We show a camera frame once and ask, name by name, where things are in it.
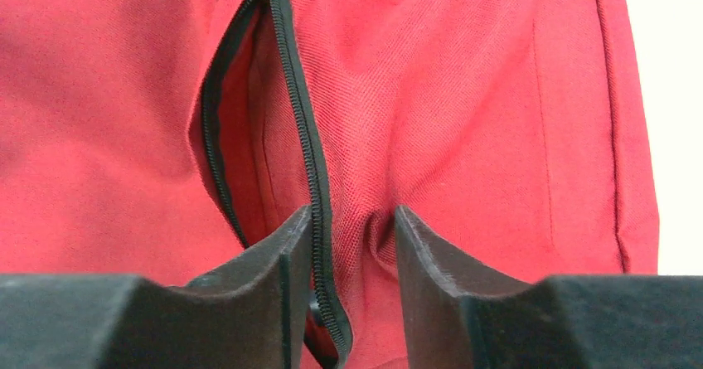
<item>black zipper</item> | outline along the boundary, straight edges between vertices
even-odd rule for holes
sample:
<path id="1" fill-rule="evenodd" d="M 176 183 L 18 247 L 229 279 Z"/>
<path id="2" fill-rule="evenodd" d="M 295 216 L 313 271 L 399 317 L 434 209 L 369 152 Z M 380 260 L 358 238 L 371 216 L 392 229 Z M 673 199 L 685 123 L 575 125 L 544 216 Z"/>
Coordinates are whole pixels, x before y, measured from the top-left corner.
<path id="1" fill-rule="evenodd" d="M 303 160 L 308 175 L 308 188 L 311 198 L 311 217 L 313 222 L 313 282 L 318 301 L 322 324 L 330 334 L 337 349 L 335 368 L 342 368 L 352 349 L 352 327 L 347 313 L 337 296 L 332 266 L 332 206 L 330 202 L 327 164 L 325 163 L 322 143 L 315 124 L 310 94 L 303 74 L 303 66 L 298 54 L 298 46 L 293 30 L 293 9 L 290 0 L 268 0 L 274 22 L 276 42 L 284 71 L 288 96 L 298 136 L 303 149 Z M 219 147 L 219 121 L 217 107 L 221 100 L 222 81 L 234 60 L 235 53 L 244 38 L 247 27 L 257 8 L 259 0 L 244 0 L 227 28 L 220 46 L 215 54 L 211 69 L 203 83 L 202 126 L 206 146 L 207 161 L 215 178 L 218 197 L 222 208 L 237 232 L 244 247 L 248 244 L 241 233 L 232 206 L 230 189 L 224 178 L 224 160 Z"/>
<path id="2" fill-rule="evenodd" d="M 225 159 L 220 150 L 220 118 L 217 110 L 222 101 L 222 83 L 242 40 L 244 40 L 246 30 L 255 13 L 257 1 L 244 0 L 237 9 L 220 45 L 217 47 L 201 88 L 202 140 L 205 145 L 207 165 L 210 167 L 212 178 L 215 181 L 220 207 L 245 249 L 249 247 L 249 242 L 245 238 L 239 220 L 237 220 L 232 204 L 232 193 L 225 179 Z"/>

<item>open zipper pocket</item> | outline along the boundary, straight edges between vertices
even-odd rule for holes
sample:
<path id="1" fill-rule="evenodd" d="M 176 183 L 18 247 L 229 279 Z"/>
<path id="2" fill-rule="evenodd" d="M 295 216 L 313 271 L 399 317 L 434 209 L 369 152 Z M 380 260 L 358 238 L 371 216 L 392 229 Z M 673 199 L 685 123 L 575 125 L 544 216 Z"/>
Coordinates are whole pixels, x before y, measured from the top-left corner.
<path id="1" fill-rule="evenodd" d="M 222 96 L 225 73 L 235 58 L 247 28 L 260 4 L 268 1 L 273 18 L 276 42 L 281 58 L 288 96 L 295 116 L 303 150 L 308 188 L 311 198 L 313 282 L 323 326 L 337 350 L 336 368 L 344 366 L 352 349 L 352 328 L 337 296 L 332 266 L 332 206 L 330 202 L 327 164 L 325 163 L 318 127 L 298 54 L 293 31 L 293 9 L 290 0 L 244 0 L 217 48 L 215 58 L 203 82 L 201 92 L 202 129 L 207 162 L 215 179 L 217 196 L 229 223 L 246 248 L 225 180 L 225 164 L 219 147 L 220 124 L 217 109 Z"/>

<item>red fabric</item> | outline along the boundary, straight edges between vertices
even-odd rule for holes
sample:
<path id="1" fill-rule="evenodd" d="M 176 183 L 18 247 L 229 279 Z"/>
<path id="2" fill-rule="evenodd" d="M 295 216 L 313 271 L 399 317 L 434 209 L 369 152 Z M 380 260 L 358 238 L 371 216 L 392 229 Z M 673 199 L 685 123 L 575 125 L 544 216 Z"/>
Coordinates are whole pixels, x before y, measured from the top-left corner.
<path id="1" fill-rule="evenodd" d="M 212 199 L 197 104 L 240 2 L 0 0 L 0 271 L 183 283 L 241 252 Z M 293 9 L 354 332 L 347 367 L 407 367 L 399 204 L 525 281 L 657 271 L 624 0 L 293 0 Z M 309 199 L 262 19 L 221 108 L 227 177 L 252 242 Z"/>

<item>white background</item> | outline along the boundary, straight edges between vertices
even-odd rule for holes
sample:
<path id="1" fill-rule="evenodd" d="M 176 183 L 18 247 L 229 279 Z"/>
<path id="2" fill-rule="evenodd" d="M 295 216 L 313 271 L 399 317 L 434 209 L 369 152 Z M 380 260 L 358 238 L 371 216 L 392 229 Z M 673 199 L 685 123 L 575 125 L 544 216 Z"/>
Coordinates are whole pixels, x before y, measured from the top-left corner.
<path id="1" fill-rule="evenodd" d="M 628 0 L 662 221 L 660 274 L 703 275 L 703 0 Z"/>

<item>zipper teeth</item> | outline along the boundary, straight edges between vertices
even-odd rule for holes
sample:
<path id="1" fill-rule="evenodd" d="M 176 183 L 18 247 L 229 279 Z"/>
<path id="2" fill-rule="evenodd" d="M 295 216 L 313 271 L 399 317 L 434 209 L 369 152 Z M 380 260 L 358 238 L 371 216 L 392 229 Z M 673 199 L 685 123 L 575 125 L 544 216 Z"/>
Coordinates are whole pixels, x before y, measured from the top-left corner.
<path id="1" fill-rule="evenodd" d="M 311 131 L 308 126 L 308 117 L 303 111 L 303 102 L 300 99 L 300 91 L 298 90 L 298 83 L 296 81 L 297 76 L 293 68 L 293 58 L 291 57 L 290 46 L 286 39 L 286 25 L 284 15 L 280 9 L 280 2 L 279 0 L 270 1 L 272 4 L 271 13 L 273 15 L 276 41 L 279 46 L 286 85 L 288 87 L 291 105 L 293 106 L 293 114 L 295 115 L 295 123 L 298 127 L 300 143 L 303 149 L 305 170 L 308 173 L 311 217 L 313 223 L 312 261 L 315 294 L 318 298 L 320 314 L 322 316 L 322 322 L 324 323 L 325 328 L 334 341 L 337 350 L 339 352 L 345 352 L 347 350 L 347 341 L 345 340 L 342 330 L 335 319 L 335 314 L 332 311 L 332 304 L 330 302 L 330 294 L 334 294 L 335 292 L 327 289 L 333 287 L 334 285 L 329 285 L 326 282 L 326 277 L 328 276 L 326 272 L 327 268 L 325 268 L 326 230 L 324 225 L 324 216 L 326 213 L 324 212 L 324 207 L 322 204 L 322 186 L 317 172 L 318 164 L 323 165 L 323 163 L 316 162 L 312 146 L 312 137 L 310 135 Z"/>
<path id="2" fill-rule="evenodd" d="M 230 27 L 236 26 L 241 19 L 244 17 L 244 14 L 247 12 L 247 10 L 250 9 L 251 5 L 255 3 L 256 0 L 244 0 L 240 7 L 237 9 L 237 12 L 232 19 L 232 22 L 230 23 Z M 233 61 L 234 57 L 232 58 L 226 58 L 225 63 L 222 63 L 222 60 L 220 60 L 222 52 L 221 48 L 218 48 L 217 52 L 215 53 L 215 59 L 213 60 L 211 64 L 211 68 L 207 72 L 207 82 L 206 82 L 206 90 L 209 90 L 212 87 L 212 78 L 214 76 L 214 79 L 216 80 L 215 83 L 222 83 L 222 80 L 224 79 L 224 74 L 226 73 L 226 68 L 229 66 L 230 62 Z M 213 75 L 213 73 L 219 73 L 218 71 L 221 71 L 223 75 L 220 77 L 219 75 Z M 234 229 L 235 233 L 237 234 L 237 238 L 239 239 L 240 243 L 242 246 L 245 248 L 249 247 L 249 242 L 247 242 L 246 238 L 244 237 L 244 232 L 242 231 L 241 224 L 239 223 L 239 220 L 237 219 L 237 215 L 235 213 L 235 208 L 232 204 L 232 195 L 230 192 L 230 188 L 227 185 L 227 181 L 225 180 L 225 169 L 224 169 L 224 160 L 222 159 L 222 153 L 220 149 L 216 148 L 216 142 L 213 139 L 213 128 L 211 127 L 211 122 L 214 120 L 215 122 L 219 123 L 219 119 L 217 116 L 217 113 L 215 113 L 214 116 L 210 116 L 211 110 L 216 111 L 217 106 L 222 100 L 222 88 L 220 86 L 219 89 L 217 89 L 217 92 L 220 94 L 219 97 L 212 97 L 212 94 L 209 93 L 207 94 L 206 99 L 205 96 L 201 97 L 201 126 L 202 126 L 202 134 L 203 134 L 203 144 L 205 145 L 205 155 L 207 159 L 207 164 L 210 166 L 210 172 L 212 174 L 212 178 L 215 181 L 215 188 L 217 190 L 217 196 L 220 199 L 220 204 L 222 206 L 222 210 L 225 213 L 225 216 L 227 217 L 227 220 L 229 221 L 230 225 Z"/>

